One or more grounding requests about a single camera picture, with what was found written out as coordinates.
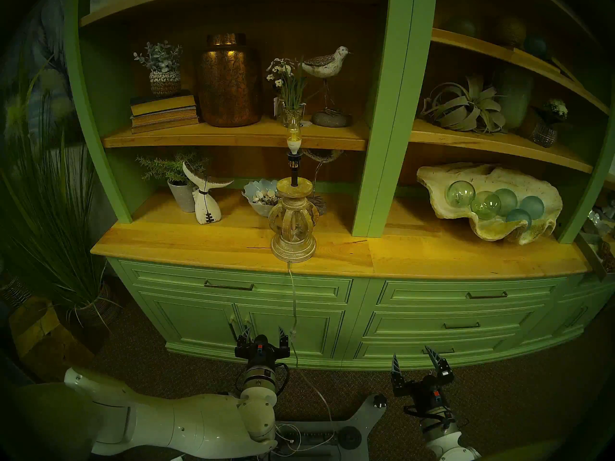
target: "white ceramic bowl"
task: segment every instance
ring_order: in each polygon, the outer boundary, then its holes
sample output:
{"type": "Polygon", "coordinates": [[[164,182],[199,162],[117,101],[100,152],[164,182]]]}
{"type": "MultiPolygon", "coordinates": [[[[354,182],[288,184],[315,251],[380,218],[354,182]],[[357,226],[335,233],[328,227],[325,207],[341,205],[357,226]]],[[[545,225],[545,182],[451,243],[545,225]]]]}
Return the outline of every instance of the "white ceramic bowl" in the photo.
{"type": "Polygon", "coordinates": [[[244,190],[241,192],[243,196],[246,197],[248,203],[254,211],[264,216],[265,218],[269,217],[269,213],[273,209],[273,205],[264,205],[262,203],[252,203],[252,199],[257,191],[261,191],[263,194],[266,194],[269,190],[276,191],[277,180],[269,181],[262,179],[261,181],[251,181],[246,186],[244,186],[244,190]]]}

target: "giant clam shell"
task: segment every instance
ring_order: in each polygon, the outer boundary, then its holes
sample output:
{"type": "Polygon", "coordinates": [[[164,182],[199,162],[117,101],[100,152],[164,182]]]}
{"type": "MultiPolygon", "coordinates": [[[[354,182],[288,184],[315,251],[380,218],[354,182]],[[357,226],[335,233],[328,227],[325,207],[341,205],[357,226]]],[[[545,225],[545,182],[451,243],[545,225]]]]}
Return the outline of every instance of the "giant clam shell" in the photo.
{"type": "Polygon", "coordinates": [[[555,222],[561,212],[561,197],[557,189],[547,181],[537,180],[516,170],[495,165],[476,165],[468,163],[441,165],[438,167],[421,167],[416,172],[416,179],[429,190],[429,200],[438,218],[469,218],[472,231],[486,241],[503,239],[521,245],[535,241],[539,236],[549,236],[555,229],[555,222]],[[529,195],[539,197],[544,203],[544,214],[532,221],[527,231],[526,221],[506,222],[505,218],[480,219],[470,207],[453,208],[445,198],[451,183],[465,180],[472,183],[476,193],[509,188],[515,192],[519,203],[529,195]]]}

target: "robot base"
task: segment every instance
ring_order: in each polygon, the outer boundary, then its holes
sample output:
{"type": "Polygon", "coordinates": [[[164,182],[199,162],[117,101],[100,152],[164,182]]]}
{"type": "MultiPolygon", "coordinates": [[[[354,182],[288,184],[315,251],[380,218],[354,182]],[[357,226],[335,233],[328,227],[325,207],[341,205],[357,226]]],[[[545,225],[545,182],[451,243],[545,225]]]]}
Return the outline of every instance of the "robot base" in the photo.
{"type": "MultiPolygon", "coordinates": [[[[290,443],[290,446],[295,449],[298,445],[297,432],[293,428],[284,426],[284,424],[294,425],[301,432],[301,446],[299,452],[292,456],[293,458],[300,458],[302,461],[369,461],[367,436],[385,411],[386,398],[384,395],[373,393],[367,397],[350,419],[334,421],[333,426],[330,421],[277,421],[276,425],[284,438],[295,440],[294,443],[290,443]],[[332,430],[336,434],[331,441],[318,448],[303,452],[304,449],[316,446],[331,437],[332,430]]],[[[289,455],[293,452],[283,439],[280,440],[275,451],[279,451],[283,455],[289,455]]],[[[275,451],[271,452],[272,461],[287,459],[284,456],[278,456],[275,451]]]]}

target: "whale tail sculpture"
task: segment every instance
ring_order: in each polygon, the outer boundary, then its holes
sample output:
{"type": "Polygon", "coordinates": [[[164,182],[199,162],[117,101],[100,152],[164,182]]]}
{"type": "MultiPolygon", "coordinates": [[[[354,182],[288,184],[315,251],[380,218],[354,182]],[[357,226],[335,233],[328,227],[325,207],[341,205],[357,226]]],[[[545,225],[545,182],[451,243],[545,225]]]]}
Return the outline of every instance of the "whale tail sculpture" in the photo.
{"type": "Polygon", "coordinates": [[[216,203],[216,200],[209,194],[209,191],[212,188],[223,188],[232,183],[233,180],[204,175],[196,171],[186,162],[183,164],[183,169],[190,181],[197,186],[197,189],[192,193],[194,197],[194,214],[196,215],[196,221],[198,221],[199,224],[220,221],[220,219],[222,219],[220,207],[216,203]]]}

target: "shorebird statue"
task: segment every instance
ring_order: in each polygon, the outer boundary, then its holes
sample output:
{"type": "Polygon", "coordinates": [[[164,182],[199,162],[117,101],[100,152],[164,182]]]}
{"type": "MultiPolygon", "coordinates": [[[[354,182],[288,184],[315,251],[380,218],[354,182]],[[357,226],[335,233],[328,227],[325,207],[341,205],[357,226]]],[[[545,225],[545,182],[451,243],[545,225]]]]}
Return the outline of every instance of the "shorebird statue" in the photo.
{"type": "Polygon", "coordinates": [[[194,192],[192,192],[196,221],[198,221],[199,224],[208,224],[220,221],[220,219],[222,219],[220,207],[216,203],[216,200],[214,200],[209,194],[209,190],[212,188],[223,188],[230,183],[233,183],[233,180],[203,175],[186,162],[184,162],[183,168],[186,176],[198,187],[194,190],[194,192]]]}
{"type": "Polygon", "coordinates": [[[321,78],[324,81],[325,109],[316,112],[312,116],[312,122],[316,125],[322,125],[324,127],[346,127],[351,123],[350,115],[344,115],[338,109],[329,108],[329,101],[331,101],[333,105],[335,105],[335,102],[331,98],[329,83],[327,81],[327,79],[339,74],[344,59],[348,54],[350,54],[348,48],[340,46],[333,54],[307,59],[302,64],[302,68],[306,73],[315,78],[321,78]]]}

